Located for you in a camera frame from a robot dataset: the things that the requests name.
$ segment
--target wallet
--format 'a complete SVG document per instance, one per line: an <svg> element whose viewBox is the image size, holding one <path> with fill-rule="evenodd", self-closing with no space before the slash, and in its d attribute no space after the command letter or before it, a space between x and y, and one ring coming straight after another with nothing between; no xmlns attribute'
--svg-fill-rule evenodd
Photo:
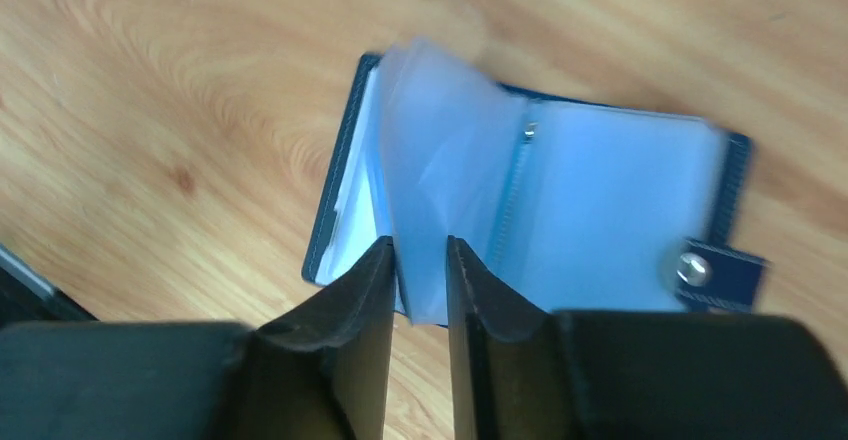
<svg viewBox="0 0 848 440"><path fill-rule="evenodd" d="M397 309L447 323L463 238L545 311L750 311L762 258L728 246L751 140L684 115L499 84L426 40L365 54L305 280L327 285L391 235Z"/></svg>

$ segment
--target card holder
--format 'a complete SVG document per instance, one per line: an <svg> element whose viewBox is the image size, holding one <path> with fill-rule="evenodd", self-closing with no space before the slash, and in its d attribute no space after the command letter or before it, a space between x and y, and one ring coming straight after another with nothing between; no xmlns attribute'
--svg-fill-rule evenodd
<svg viewBox="0 0 848 440"><path fill-rule="evenodd" d="M339 205L339 193L343 190L342 179L345 176L350 177L352 175L351 172L356 170L356 167L350 164L352 145L355 143L354 132L357 128L359 128L359 126L361 126L360 122L367 123L374 121L373 118L364 118L361 110L369 93L366 91L369 89L368 78L369 76L373 76L375 72L379 71L379 64L379 55L366 54L362 57L357 70L356 78L354 80L354 88L351 91L348 106L342 120L336 148L334 149L334 155L331 160L330 172L328 174L321 203L319 205L315 228L313 229L312 239L310 240L307 256L304 261L302 273L303 277L307 281L324 284L327 281L332 280L332 278L328 280L326 277L323 279L319 278L321 277L319 270L322 260L326 257L325 254L327 249L332 248L333 246L333 232L338 229L339 225L346 224L343 221L340 222L340 219L338 218L340 212L337 208ZM713 141L714 145L712 146L713 150L720 151L716 154L717 160L712 163L710 168L704 168L700 171L698 169L694 169L692 170L691 175L683 175L681 178L689 180L689 183L686 184L684 182L683 185L680 185L677 193L675 193L672 189L671 195L666 198L666 202L662 204L661 207L673 209L673 207L680 202L681 198L687 198L685 195L688 190L687 188L683 188L686 187L686 185L689 185L689 187L698 187L704 190L710 190L712 193L704 197L704 201L707 201L710 205L704 207L706 213L701 216L700 224L698 224L698 222L694 222L693 224L693 220L689 219L689 223L691 225L689 225L687 229L682 230L684 231L684 234L681 235L677 242L674 242L675 245L669 245L664 249L665 251L662 255L663 258L651 258L650 261L645 259L635 259L629 264L627 262L621 262L621 259L616 257L617 252L620 253L622 251L627 251L628 249L622 248L622 246L626 246L626 242L638 242L639 239L627 238L627 235L619 235L619 238L616 238L614 232L605 232L604 229L601 229L602 234L598 234L598 238L594 239L594 258L589 258L586 262L575 262L575 265L573 265L574 268L571 269L572 272L567 274L565 271L569 269L563 269L562 265L558 264L558 261L563 258L568 258L564 253L569 249L567 248L567 245L563 245L562 238L554 238L555 236L552 237L551 232L556 232L556 228L554 227L558 223L562 225L568 224L568 222L566 222L563 218L562 212L574 213L573 205L571 205L572 210L568 210L569 205L567 201L563 200L561 202L562 204L558 205L557 199L562 199L562 195L539 197L538 195L540 194L538 194L538 192L545 189L538 188L538 185L545 184L545 182L541 180L545 175L556 176L560 174L561 172L557 172L556 169L562 167L563 158L567 159L567 157L557 157L557 155L550 152L555 152L556 150L569 151L567 148L564 149L557 147L557 142L551 143L547 139L559 138L558 141L560 143L563 139L566 141L569 139L573 140L576 137L573 135L569 136L563 132L557 133L557 130L563 125L567 126L565 130L573 130L574 128L579 127L580 119L578 118L577 121L569 122L567 119L556 120L556 115L549 118L546 115L551 115L551 112L545 113L545 109L550 109L550 107L546 107L545 104L552 101L558 102L560 106L557 108L572 111L579 111L581 108L588 106L586 111L602 111L604 114L613 116L616 112L626 112L628 115L633 115L634 112L615 107L603 107L586 102L574 101L514 86L501 85L501 87L505 91L526 102L527 108L524 110L521 121L515 123L516 142L514 149L511 149L513 151L509 154L511 155L509 158L509 173L506 175L507 178L504 179L503 191L499 192L496 200L498 222L492 226L492 234L487 235L485 242L476 242L477 245L475 246L475 249L478 250L478 254L481 254L481 257L486 259L487 265L489 265L496 274L499 274L505 281L507 281L507 283L512 284L512 286L520 293L528 296L531 301L534 301L546 309L618 308L643 310L704 310L709 308L723 308L738 311L746 311L750 309L751 304L753 304L754 294L759 285L762 269L760 269L759 272L756 272L755 275L752 273L752 270L748 270L745 272L745 278L738 278L736 273L739 273L741 270L734 270L727 265L732 265L743 260L740 260L740 255L738 255L739 252L735 252L736 254L730 253L733 251L726 245L733 224L737 199L744 183L746 166L751 155L752 146L750 139L737 133L724 132L714 129L700 120L680 120L677 116L664 116L644 112L644 115L649 116L651 120L660 118L665 119L668 122L687 124L688 127L692 128L700 125L706 131L712 129L717 132L715 138L720 138L720 140ZM538 116L539 112L545 114L542 115L545 121L534 121L534 117ZM522 159L520 152L523 148L528 146L531 149L538 146L540 147L539 150L548 151L549 153L537 156L529 155L527 158ZM666 152L668 155L673 153L673 151ZM524 165L524 167L529 167L530 174L526 177L524 175L516 174L516 171L521 170L522 165ZM375 189L373 183L375 181L379 182L380 179L377 178L375 180L373 170L372 166L370 173L370 181L372 182L372 185L370 185L367 189L371 193L371 201L379 203L379 200L376 198L379 195L374 194L375 191L379 191L379 188ZM589 175L590 173L591 172L583 172L582 174L588 175L587 178L595 181L596 183L601 182L604 178L604 176L600 173L594 177ZM517 186L515 184L515 177L518 177L519 180ZM579 178L573 178L572 180L577 183L569 184L568 182L561 182L562 185L560 186L567 191L569 188L573 190L575 185L580 185L578 182ZM518 191L520 195L515 196L515 198L511 198L509 192L513 190ZM541 204L534 207L534 202L537 204L541 202ZM626 201L621 203L619 207L620 208L611 211L621 212L624 220L627 220L628 217L632 219L631 227L636 230L638 230L636 227L641 227L644 230L647 225L645 222L650 220L647 218L648 216L645 216L646 218L640 220L640 214L637 211L638 209L635 209L634 205L628 204ZM373 217L380 216L380 207L374 207L371 208L371 210ZM685 217L686 215L684 213L681 213L680 216ZM573 214L572 217L574 218L571 218L569 221L573 223L575 221L579 221L580 215ZM509 218L513 218L515 223L508 221L504 222L504 220L508 220ZM372 218L370 223L376 225L377 223L380 223L380 221L376 218ZM533 234L528 232L528 230L533 229L534 225L542 225L544 227L541 229L541 233ZM365 243L366 240L370 238L369 235L376 238L379 228L373 226L371 229L373 233L361 235L362 239L356 245L347 248L347 263L352 264L352 261L357 257L357 253L361 253L359 250L364 252L368 246ZM380 233L387 233L385 230L386 226L384 219ZM598 231L598 229L584 229L583 231ZM709 287L705 285L697 286L686 283L675 270L675 262L679 263L680 258L682 258L682 254L688 252L685 248L692 248L687 246L691 244L685 243L686 238L690 236L695 237L697 241L702 242L704 245L711 246L713 248L711 255L721 256L720 261L715 257L711 257L709 259L710 263L719 262L719 264L722 264L722 262L728 262L724 263L724 266L720 266L719 264L716 265L718 268L713 270L710 282L706 284L709 285ZM569 241L578 247L581 245L581 238L579 235L571 238ZM597 252L599 251L603 252L603 254L598 255ZM578 249L577 253L574 253L571 258L580 260L581 255L582 253L580 253ZM617 263L624 266L618 270L610 270L607 268L609 264ZM581 272L581 269L590 269L593 264L596 268L594 269L594 272L587 272L588 277L604 279L604 281L607 282L607 288L601 288L603 287L601 283L604 282L598 282L595 280L592 284L586 284L579 278L579 275L576 280L575 277L572 276L574 272ZM344 265L345 262L340 262L337 266L337 270L344 268ZM607 267L597 268L597 265L607 265ZM641 270L638 268L628 269L627 265L642 265L643 268ZM646 273L647 270L645 270L646 265L650 265L653 272L667 272L670 280L663 284L658 281L656 275L654 275L654 278L646 280L648 276ZM433 265L433 268L441 270L442 272L444 270L444 266L438 264ZM592 288L581 289L575 287L575 285L579 286L581 283L583 283L584 287L585 285L591 285L595 288L593 290ZM640 290L640 285L644 287L649 284L650 288L647 288L647 290L650 290L650 292L648 292L649 294L642 291L645 290L644 288ZM561 287L563 285L570 285L571 291L568 291L569 289L562 289ZM404 285L404 282L401 282L400 290L405 293L407 297L420 298L422 293L420 291L414 291L415 288L416 287L414 285ZM705 288L709 288L710 292L718 291L719 295L726 295L727 292L735 292L736 296L734 298L739 301L732 300L728 303L728 301L723 301L721 297L716 297L713 294L707 294L709 292L703 293L706 292L706 290L704 290ZM405 300L406 301L403 303L406 303L406 305L409 306L410 298L406 298ZM429 309L434 306L438 307L439 302L439 296L433 297L431 305L426 308ZM402 310L402 305L400 303L401 302L399 302L398 307ZM437 320L433 321L432 317L427 320L427 323L431 322L443 323Z"/></svg>

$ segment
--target wooden table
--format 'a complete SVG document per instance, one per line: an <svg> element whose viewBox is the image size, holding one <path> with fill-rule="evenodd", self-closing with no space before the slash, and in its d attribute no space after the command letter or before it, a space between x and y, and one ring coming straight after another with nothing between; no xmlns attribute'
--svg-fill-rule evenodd
<svg viewBox="0 0 848 440"><path fill-rule="evenodd" d="M358 56L430 36L500 80L758 141L761 310L848 371L848 0L0 0L0 242L107 320L259 324L299 269ZM388 438L452 437L446 332L394 335Z"/></svg>

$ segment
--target wood grain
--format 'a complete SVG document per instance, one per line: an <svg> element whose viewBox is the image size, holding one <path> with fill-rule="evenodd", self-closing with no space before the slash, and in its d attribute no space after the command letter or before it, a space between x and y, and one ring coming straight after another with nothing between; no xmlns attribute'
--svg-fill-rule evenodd
<svg viewBox="0 0 848 440"><path fill-rule="evenodd" d="M0 0L0 241L109 320L259 324L299 268L358 56L417 34L500 80L754 137L761 310L848 371L848 0ZM398 318L386 434L450 438L446 332Z"/></svg>

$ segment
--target wooden surface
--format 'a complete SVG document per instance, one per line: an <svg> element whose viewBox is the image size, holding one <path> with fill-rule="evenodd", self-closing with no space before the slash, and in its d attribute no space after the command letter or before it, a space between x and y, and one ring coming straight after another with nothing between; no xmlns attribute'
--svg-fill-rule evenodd
<svg viewBox="0 0 848 440"><path fill-rule="evenodd" d="M285 312L358 56L416 34L754 137L735 246L848 371L848 0L0 0L0 241L108 320ZM396 323L387 437L450 438L446 332Z"/></svg>

